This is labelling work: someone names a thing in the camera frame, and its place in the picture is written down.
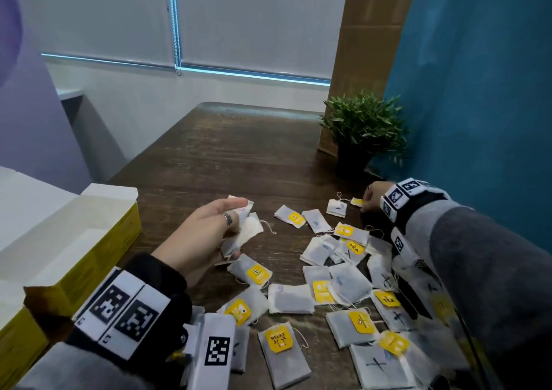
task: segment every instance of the white shelf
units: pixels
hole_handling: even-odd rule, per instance
[[[56,88],[56,92],[60,100],[68,100],[76,98],[77,96],[83,96],[84,92],[81,89],[59,89]]]

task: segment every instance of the dark wood tabletop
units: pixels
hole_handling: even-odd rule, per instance
[[[252,211],[277,232],[272,235],[265,226],[242,251],[274,272],[271,283],[304,284],[299,255],[314,233],[307,225],[296,229],[275,219],[274,212],[283,204],[297,212],[318,208],[331,226],[342,221],[361,227],[356,207],[349,206],[344,220],[325,212],[337,192],[362,198],[369,180],[336,177],[335,158],[316,150],[318,120],[318,114],[293,110],[197,106],[110,180],[139,192],[142,235],[125,258],[154,251],[197,207],[231,194],[254,201]],[[194,304],[216,311],[245,288],[226,267],[215,267],[189,293]],[[261,317],[251,326],[246,371],[232,374],[230,388],[272,388],[257,332],[286,321],[307,339],[303,353],[312,370],[293,389],[360,388],[349,350],[337,348],[326,323],[328,310],[319,306],[313,315]],[[377,319],[377,311],[371,312]]]

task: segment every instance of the purple wall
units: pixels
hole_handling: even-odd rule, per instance
[[[91,182],[17,0],[0,0],[0,166],[79,193]]]

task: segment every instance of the roller blind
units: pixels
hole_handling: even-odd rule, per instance
[[[183,64],[330,79],[345,0],[177,0]]]
[[[19,0],[41,52],[174,65],[168,0]]]

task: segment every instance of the black plant pot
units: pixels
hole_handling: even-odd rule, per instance
[[[339,144],[336,175],[342,179],[354,179],[362,175],[372,155],[358,144]]]

